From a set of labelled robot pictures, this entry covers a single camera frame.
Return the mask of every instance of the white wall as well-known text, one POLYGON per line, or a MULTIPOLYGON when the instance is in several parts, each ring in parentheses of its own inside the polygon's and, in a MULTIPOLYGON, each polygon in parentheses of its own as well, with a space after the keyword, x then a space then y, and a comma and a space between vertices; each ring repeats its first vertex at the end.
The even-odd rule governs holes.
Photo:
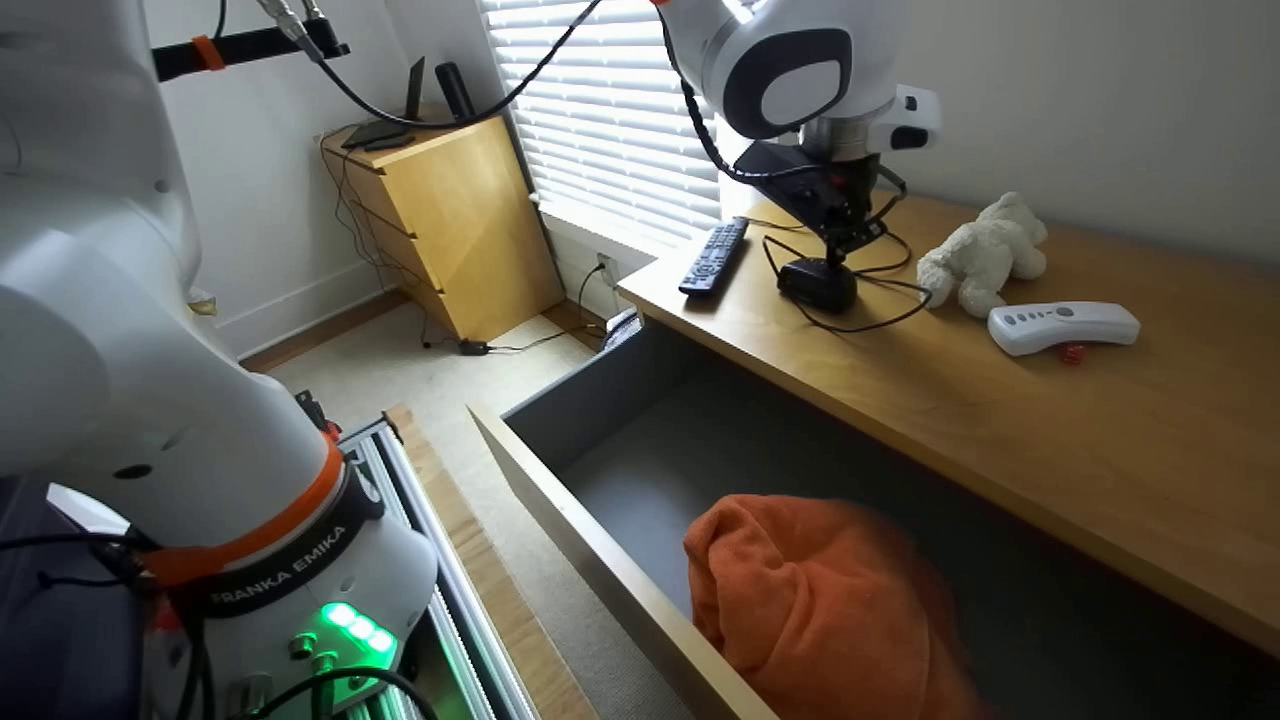
MULTIPOLYGON (((146 0, 151 44, 211 31, 211 0, 146 0)), ((402 103, 410 56, 380 0, 324 5, 351 56, 338 61, 367 100, 402 103)), ((234 0, 234 31, 266 29, 257 5, 234 0)), ((196 205, 215 334, 249 355, 380 291, 338 198, 315 140, 365 119, 304 56, 235 63, 166 84, 173 132, 196 205)))
POLYGON ((914 0, 901 80, 943 95, 920 191, 1280 259, 1278 0, 914 0))

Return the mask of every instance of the floor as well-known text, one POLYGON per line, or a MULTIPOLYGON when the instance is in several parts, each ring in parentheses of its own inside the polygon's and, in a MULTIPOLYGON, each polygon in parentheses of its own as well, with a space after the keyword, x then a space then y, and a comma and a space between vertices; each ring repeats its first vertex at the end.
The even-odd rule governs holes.
POLYGON ((402 304, 277 364, 274 376, 291 393, 311 393, 344 428, 385 409, 414 409, 469 506, 486 509, 481 526, 599 716, 677 720, 688 716, 677 691, 508 492, 469 418, 469 409, 508 411, 587 362, 592 347, 547 320, 511 327, 489 355, 460 355, 414 304, 402 304))

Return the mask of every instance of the orange cloth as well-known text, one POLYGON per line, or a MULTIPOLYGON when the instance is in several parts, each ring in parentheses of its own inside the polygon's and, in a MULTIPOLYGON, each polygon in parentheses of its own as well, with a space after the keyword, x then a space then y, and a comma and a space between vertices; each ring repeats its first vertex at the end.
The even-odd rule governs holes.
POLYGON ((937 574, 871 512, 724 495, 685 554, 697 628, 781 716, 985 716, 937 574))

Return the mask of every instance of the black cable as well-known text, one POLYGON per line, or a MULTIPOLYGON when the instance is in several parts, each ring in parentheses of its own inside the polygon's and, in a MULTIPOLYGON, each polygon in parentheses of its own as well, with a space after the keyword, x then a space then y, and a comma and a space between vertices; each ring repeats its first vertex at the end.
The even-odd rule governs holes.
POLYGON ((497 100, 493 109, 486 109, 486 111, 476 111, 476 116, 469 116, 469 119, 460 119, 460 124, 429 124, 429 119, 392 116, 392 111, 367 103, 344 77, 338 77, 338 69, 331 69, 324 56, 311 56, 311 61, 315 61, 322 71, 324 71, 351 103, 360 103, 367 116, 388 119, 388 124, 402 124, 402 127, 442 127, 442 132, 450 132, 450 127, 469 127, 469 124, 481 124, 481 119, 489 119, 489 116, 500 116, 508 103, 516 103, 516 95, 557 61, 557 52, 574 42, 574 31, 577 31, 596 7, 599 7, 599 0, 587 0, 587 7, 557 37, 557 44, 547 47, 547 56, 540 56, 540 61, 531 63, 531 71, 528 71, 505 100, 497 100))
POLYGON ((122 537, 122 533, 61 533, 61 537, 18 537, 18 539, 0 539, 0 554, 50 550, 50 544, 149 550, 149 539, 140 539, 140 537, 122 537))
POLYGON ((781 225, 781 221, 763 221, 763 217, 743 217, 757 230, 772 230, 772 234, 810 234, 806 225, 781 225))
POLYGON ((607 269, 599 269, 599 275, 603 275, 603 288, 607 288, 607 311, 619 311, 618 275, 607 269))
POLYGON ((186 608, 186 605, 178 605, 178 617, 180 617, 180 626, 189 631, 189 643, 191 643, 191 662, 189 662, 189 674, 186 674, 186 691, 180 691, 180 703, 178 703, 178 720, 191 716, 196 698, 199 698, 199 720, 215 720, 215 685, 211 685, 206 617, 196 608, 186 608))
POLYGON ((917 259, 914 245, 901 234, 887 230, 886 235, 901 248, 901 258, 887 259, 887 263, 853 269, 853 275, 861 275, 861 271, 897 271, 897 269, 908 269, 917 259))
POLYGON ((607 271, 607 263, 596 263, 579 285, 577 285, 577 304, 584 304, 592 275, 607 271))
POLYGON ((818 172, 811 164, 806 164, 806 167, 785 167, 785 172, 742 172, 742 167, 730 167, 730 162, 720 157, 720 148, 715 148, 715 140, 711 140, 711 132, 709 132, 709 119, 705 119, 705 111, 701 111, 701 103, 697 103, 693 84, 688 84, 685 71, 680 71, 669 17, 660 12, 660 5, 654 5, 654 7, 657 7, 657 25, 660 25, 660 31, 663 31, 669 63, 672 63, 672 71, 677 71, 677 80, 680 80, 685 116, 693 119, 693 138, 705 146, 705 157, 715 164, 715 172, 724 172, 730 179, 742 179, 742 184, 785 179, 785 177, 811 177, 811 172, 818 172))
POLYGON ((227 31, 227 0, 215 0, 211 42, 223 42, 223 31, 227 31))
POLYGON ((11 167, 4 167, 4 177, 22 177, 27 167, 25 138, 18 132, 18 124, 8 116, 0 116, 0 124, 8 127, 8 140, 11 140, 11 167))
MULTIPOLYGON (((781 275, 781 269, 775 269, 775 258, 767 254, 767 245, 775 245, 775 248, 785 248, 785 254, 792 254, 792 258, 806 258, 806 254, 798 254, 792 245, 785 245, 785 242, 775 242, 775 235, 763 235, 760 248, 763 248, 763 258, 767 258, 772 275, 781 275)), ((806 304, 798 304, 798 311, 799 311, 810 325, 824 327, 824 334, 875 334, 875 327, 892 327, 892 325, 925 311, 929 299, 931 299, 931 291, 920 288, 920 285, 897 281, 897 275, 875 275, 875 271, 887 271, 887 269, 903 269, 903 263, 861 269, 861 271, 853 271, 853 281, 869 281, 869 285, 880 285, 880 288, 917 291, 920 299, 917 299, 914 308, 903 308, 901 315, 871 320, 871 325, 829 325, 829 320, 811 315, 806 304)))
POLYGON ((310 677, 302 685, 291 685, 288 691, 274 698, 261 713, 252 713, 257 720, 282 713, 288 700, 311 691, 311 688, 324 688, 331 681, 347 681, 347 677, 375 677, 385 685, 396 685, 414 707, 423 716, 423 720, 437 720, 433 703, 402 677, 402 674, 385 674, 385 670, 331 670, 331 674, 322 674, 322 677, 310 677))
POLYGON ((887 164, 875 164, 875 177, 887 177, 887 184, 897 187, 886 207, 871 217, 871 225, 886 230, 886 217, 914 198, 914 184, 903 177, 897 177, 887 164))
POLYGON ((557 327, 557 334, 537 336, 537 342, 528 342, 528 346, 493 346, 493 352, 497 352, 497 355, 516 355, 516 352, 531 352, 531 347, 540 347, 540 346, 551 346, 551 342, 559 342, 559 336, 569 336, 569 327, 557 327))

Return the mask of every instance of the desk surface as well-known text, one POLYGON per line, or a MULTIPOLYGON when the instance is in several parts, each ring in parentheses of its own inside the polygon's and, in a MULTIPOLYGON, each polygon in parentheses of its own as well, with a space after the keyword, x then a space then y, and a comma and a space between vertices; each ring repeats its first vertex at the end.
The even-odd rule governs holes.
MULTIPOLYGON (((920 258, 964 221, 970 207, 908 200, 887 225, 920 258)), ((1048 275, 1005 297, 1120 299, 1146 336, 1084 364, 1014 362, 960 308, 880 334, 811 327, 775 291, 763 234, 818 254, 806 234, 753 225, 715 308, 677 288, 693 258, 628 275, 623 291, 647 320, 1280 658, 1280 271, 1053 230, 1048 275)), ((850 269, 892 258, 880 242, 850 269)), ((840 325, 914 299, 861 285, 840 325)))

